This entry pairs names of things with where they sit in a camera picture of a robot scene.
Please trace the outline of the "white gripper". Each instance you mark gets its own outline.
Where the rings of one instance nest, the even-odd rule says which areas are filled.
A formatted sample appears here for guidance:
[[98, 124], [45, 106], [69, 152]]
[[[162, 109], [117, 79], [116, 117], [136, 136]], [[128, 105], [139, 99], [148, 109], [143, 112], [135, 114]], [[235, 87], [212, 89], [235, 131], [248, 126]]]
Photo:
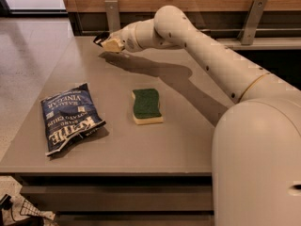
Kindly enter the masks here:
[[106, 52], [119, 53], [123, 49], [129, 52], [139, 52], [140, 46], [135, 37], [136, 24], [129, 24], [121, 30], [111, 34], [112, 39], [107, 39], [101, 43]]

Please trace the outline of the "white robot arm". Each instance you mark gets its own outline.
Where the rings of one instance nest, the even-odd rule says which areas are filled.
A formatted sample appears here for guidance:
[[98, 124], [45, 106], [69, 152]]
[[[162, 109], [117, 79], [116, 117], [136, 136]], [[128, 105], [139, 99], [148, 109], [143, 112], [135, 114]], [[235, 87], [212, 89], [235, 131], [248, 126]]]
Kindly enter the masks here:
[[214, 130], [215, 226], [301, 226], [301, 91], [197, 30], [178, 8], [99, 39], [109, 52], [184, 49], [234, 105]]

